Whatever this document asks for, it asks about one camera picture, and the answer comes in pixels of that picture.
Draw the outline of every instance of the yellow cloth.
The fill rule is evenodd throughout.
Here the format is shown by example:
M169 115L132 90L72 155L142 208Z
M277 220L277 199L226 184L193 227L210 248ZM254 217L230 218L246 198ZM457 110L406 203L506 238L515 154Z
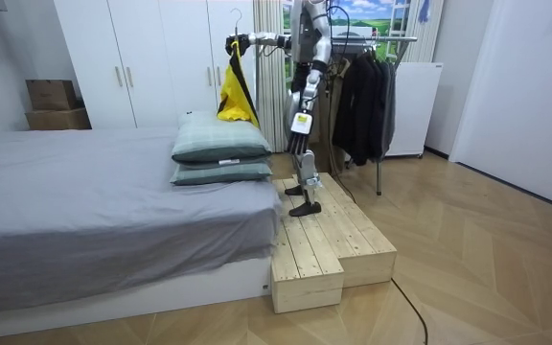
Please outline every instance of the yellow cloth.
M234 48L234 53L231 55L229 66L225 71L225 83L220 89L220 106L217 116L224 121L250 121L255 127L259 127L255 106L250 99L250 92L242 73L240 64L242 57L238 41L234 41L231 47Z

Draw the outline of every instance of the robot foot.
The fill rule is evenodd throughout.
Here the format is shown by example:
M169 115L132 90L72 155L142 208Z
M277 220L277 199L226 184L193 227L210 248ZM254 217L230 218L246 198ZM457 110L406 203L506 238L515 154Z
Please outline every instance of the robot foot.
M312 215L319 212L321 212L320 203L314 202L313 204L311 204L309 202L304 202L303 204L288 211L288 215L291 217L303 217L303 216Z
M293 188L285 189L285 194L288 196L302 196L304 194L304 190L302 189L302 186L298 185Z

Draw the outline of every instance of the humanoid robot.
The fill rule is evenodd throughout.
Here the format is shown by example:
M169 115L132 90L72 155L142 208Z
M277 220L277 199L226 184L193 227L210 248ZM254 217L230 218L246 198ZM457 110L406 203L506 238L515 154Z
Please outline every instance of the humanoid robot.
M289 196L303 196L305 202L289 211L293 217L321 212L321 205L314 199L314 189L320 186L320 178L314 166L314 153L308 149L308 140L312 124L317 123L312 109L318 98L319 82L327 72L332 52L327 10L327 0L294 0L290 14L291 35L237 35L241 55L250 45L272 46L290 52L296 64L284 118L287 152L291 154L299 185L287 189L286 193ZM227 37L225 49L229 54L232 53L234 39L235 36Z

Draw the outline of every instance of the bed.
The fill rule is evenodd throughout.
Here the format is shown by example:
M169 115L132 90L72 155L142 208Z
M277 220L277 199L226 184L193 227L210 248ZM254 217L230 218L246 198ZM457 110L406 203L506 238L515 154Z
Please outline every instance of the bed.
M0 134L0 335L268 293L277 193L172 186L174 136Z

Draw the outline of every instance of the black jacket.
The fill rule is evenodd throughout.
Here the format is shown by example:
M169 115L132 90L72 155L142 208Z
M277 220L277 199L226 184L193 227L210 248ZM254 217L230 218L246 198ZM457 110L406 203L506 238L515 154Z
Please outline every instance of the black jacket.
M344 76L332 143L356 165L382 160L395 130L395 68L369 55L353 60Z
M373 63L367 56L353 60L342 83L332 143L349 153L357 165L364 165L373 157L369 128L377 84Z

